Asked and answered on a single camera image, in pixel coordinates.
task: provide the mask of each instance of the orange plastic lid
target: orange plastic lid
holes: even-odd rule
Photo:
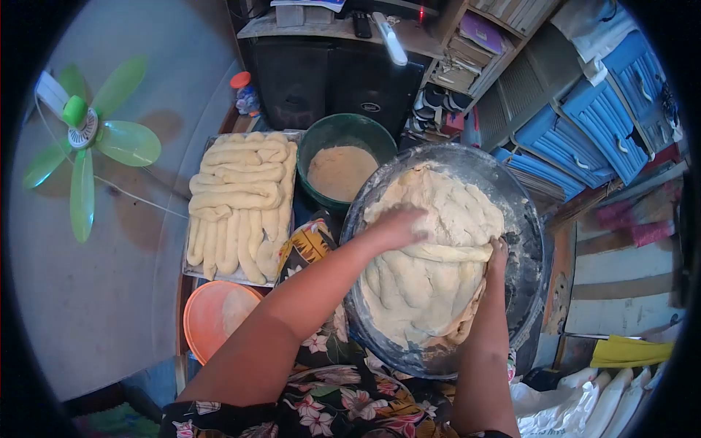
[[[185,304],[182,322],[187,345],[202,365],[262,298],[250,287],[222,280],[207,282],[195,289]]]
[[[229,85],[232,88],[243,88],[247,86],[251,81],[251,73],[248,71],[242,71],[238,74],[233,75],[233,78],[229,81]]]

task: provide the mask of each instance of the floral print fabric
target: floral print fabric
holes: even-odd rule
[[[280,280],[336,248],[326,217],[298,228],[282,250]],[[167,405],[161,437],[406,437],[458,435],[448,424],[455,387],[411,378],[399,381],[371,371],[354,357],[343,306],[300,346],[292,374],[277,403],[236,407],[217,402]],[[416,399],[409,387],[416,388]],[[505,437],[481,432],[478,437]]]

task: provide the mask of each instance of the black speaker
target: black speaker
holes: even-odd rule
[[[331,43],[260,38],[254,44],[258,93],[274,130],[307,129],[326,115]]]
[[[407,53],[398,66],[386,48],[370,42],[342,41],[330,53],[329,114],[370,117],[397,138],[404,127],[428,58]]]

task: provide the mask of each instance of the hand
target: hand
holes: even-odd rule
[[[509,258],[509,245],[503,238],[492,238],[491,247],[494,249],[491,252],[491,257],[487,262],[487,271],[497,274],[503,278],[506,270],[506,260]]]
[[[428,239],[428,232],[413,231],[414,222],[428,212],[413,205],[399,204],[380,213],[377,220],[361,235],[381,254],[391,249],[401,249]]]

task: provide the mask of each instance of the bread dough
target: bread dough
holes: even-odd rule
[[[251,260],[256,259],[258,255],[258,247],[263,242],[263,221],[260,210],[250,210],[249,220],[251,221],[251,236],[248,238],[248,252],[251,254]]]
[[[414,225],[430,233],[428,242],[385,252],[360,276],[375,327],[404,348],[464,341],[485,287],[489,241],[504,228],[501,211],[476,186],[428,166],[401,174],[364,213],[371,224],[398,203],[428,211]]]
[[[292,218],[292,193],[294,192],[294,173],[297,171],[297,143],[287,143],[288,155],[285,160],[286,178],[280,183],[283,201],[280,203],[280,220],[278,221],[278,239],[280,247],[290,238],[290,219]]]
[[[202,271],[207,280],[212,281],[217,273],[217,222],[206,222],[204,257]]]
[[[197,266],[202,263],[202,254],[195,255],[195,242],[197,242],[197,232],[199,228],[200,218],[191,217],[187,237],[187,263],[191,266]]]
[[[231,208],[228,205],[218,205],[216,207],[202,207],[195,212],[190,212],[190,217],[198,217],[203,221],[216,222],[231,216]]]
[[[418,245],[410,245],[406,248],[402,248],[402,252],[407,256],[432,261],[485,262],[491,257],[492,246],[491,243],[484,244],[481,247],[449,247],[431,243],[420,243]]]
[[[231,275],[238,267],[238,225],[240,213],[231,210],[231,217],[226,220],[226,240],[224,241],[224,253],[219,252],[220,241],[217,241],[217,270],[224,275]]]
[[[309,184],[322,195],[349,203],[377,170],[368,151],[355,146],[321,149],[309,164]]]
[[[270,193],[267,196],[255,195],[243,191],[231,193],[197,193],[192,196],[188,204],[188,211],[191,216],[198,216],[199,209],[202,207],[219,207],[220,205],[228,205],[231,208],[254,209],[254,210],[269,210],[277,208],[280,205],[281,196],[279,189],[276,193]]]
[[[195,177],[193,177],[190,180],[190,192],[193,195],[198,195],[200,193],[244,192],[251,193],[252,195],[269,197],[277,196],[280,193],[278,185],[272,181],[257,181],[234,184],[201,184],[198,182],[197,179],[195,179]]]
[[[258,247],[256,265],[258,265],[258,269],[260,269],[261,273],[270,281],[273,281],[278,274],[278,253],[280,252],[280,248],[281,246],[278,246],[277,242],[271,242],[269,240],[261,243]]]
[[[278,238],[278,221],[280,220],[280,212],[278,211],[278,209],[263,210],[261,212],[261,218],[263,220],[263,230],[265,231],[266,237],[271,242],[275,242],[275,240]]]
[[[225,163],[243,163],[248,165],[259,165],[261,163],[261,159],[255,151],[227,151],[220,149],[228,144],[229,143],[223,143],[216,146],[217,149],[215,149],[214,152],[211,152],[212,149],[210,148],[210,150],[205,153],[205,156],[202,158],[202,163],[200,164],[200,173],[211,174],[213,173],[213,166]]]
[[[250,211],[240,211],[240,221],[238,225],[238,263],[246,274],[249,281],[258,285],[264,285],[266,280],[261,271],[258,269],[255,261],[251,258],[251,253],[248,247],[248,242],[251,236],[251,221]]]
[[[275,280],[296,162],[297,145],[280,132],[219,136],[189,182],[188,264],[203,264],[207,278],[240,265],[253,283]]]

